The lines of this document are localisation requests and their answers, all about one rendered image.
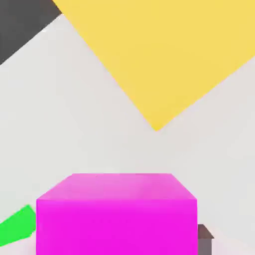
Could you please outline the small green cube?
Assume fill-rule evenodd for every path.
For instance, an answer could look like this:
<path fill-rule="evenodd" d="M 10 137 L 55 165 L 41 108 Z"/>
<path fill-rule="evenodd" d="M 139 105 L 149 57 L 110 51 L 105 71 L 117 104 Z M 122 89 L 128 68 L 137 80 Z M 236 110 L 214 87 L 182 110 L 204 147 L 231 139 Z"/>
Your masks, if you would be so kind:
<path fill-rule="evenodd" d="M 36 229 L 36 213 L 26 205 L 0 223 L 0 247 L 28 238 Z"/>

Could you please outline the large yellow box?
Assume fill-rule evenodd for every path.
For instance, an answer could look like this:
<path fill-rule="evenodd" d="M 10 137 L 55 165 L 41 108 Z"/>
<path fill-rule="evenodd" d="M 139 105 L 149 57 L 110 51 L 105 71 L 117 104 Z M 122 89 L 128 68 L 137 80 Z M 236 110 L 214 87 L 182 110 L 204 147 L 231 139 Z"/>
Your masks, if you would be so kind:
<path fill-rule="evenodd" d="M 255 0 L 53 0 L 154 130 L 255 56 Z"/>

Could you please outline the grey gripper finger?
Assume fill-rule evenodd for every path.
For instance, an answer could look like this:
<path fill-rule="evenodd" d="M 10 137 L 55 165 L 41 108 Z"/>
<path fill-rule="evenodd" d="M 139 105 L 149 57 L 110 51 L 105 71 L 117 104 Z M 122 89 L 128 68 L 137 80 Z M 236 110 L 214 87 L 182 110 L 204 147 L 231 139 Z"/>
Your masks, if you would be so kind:
<path fill-rule="evenodd" d="M 223 238 L 204 224 L 198 224 L 198 255 L 227 255 Z"/>

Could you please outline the small magenta cube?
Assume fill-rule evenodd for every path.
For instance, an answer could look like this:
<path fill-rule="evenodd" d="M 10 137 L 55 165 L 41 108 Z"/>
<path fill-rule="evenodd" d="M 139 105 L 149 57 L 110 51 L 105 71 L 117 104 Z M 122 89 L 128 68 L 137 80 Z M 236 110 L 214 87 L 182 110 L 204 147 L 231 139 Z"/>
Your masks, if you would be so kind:
<path fill-rule="evenodd" d="M 36 255 L 198 255 L 197 199 L 172 174 L 72 174 L 36 200 Z"/>

